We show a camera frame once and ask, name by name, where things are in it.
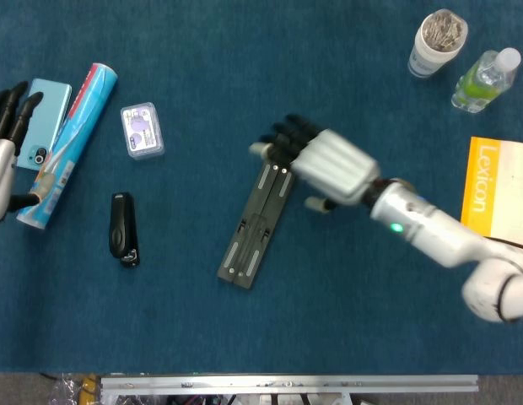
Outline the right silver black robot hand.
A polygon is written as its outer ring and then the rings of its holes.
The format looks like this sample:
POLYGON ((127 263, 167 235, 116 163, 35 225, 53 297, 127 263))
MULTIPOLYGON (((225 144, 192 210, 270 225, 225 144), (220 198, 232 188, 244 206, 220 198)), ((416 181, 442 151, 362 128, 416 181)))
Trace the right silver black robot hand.
POLYGON ((272 126, 273 133, 252 143, 249 151, 290 170, 316 189, 305 206, 319 213, 361 203, 369 186, 380 177, 377 161, 346 138, 297 115, 272 126))

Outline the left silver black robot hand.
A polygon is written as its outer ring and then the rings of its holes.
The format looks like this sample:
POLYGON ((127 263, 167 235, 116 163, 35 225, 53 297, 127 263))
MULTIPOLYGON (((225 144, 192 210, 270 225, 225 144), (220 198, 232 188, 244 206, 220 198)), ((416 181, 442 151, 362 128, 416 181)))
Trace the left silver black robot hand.
POLYGON ((7 213, 42 203, 55 182, 52 173, 45 173, 33 191, 22 195, 12 193, 16 164, 30 119, 43 99, 43 94, 37 92, 20 103, 27 87, 28 83, 22 81, 11 89, 0 91, 0 222, 7 213))

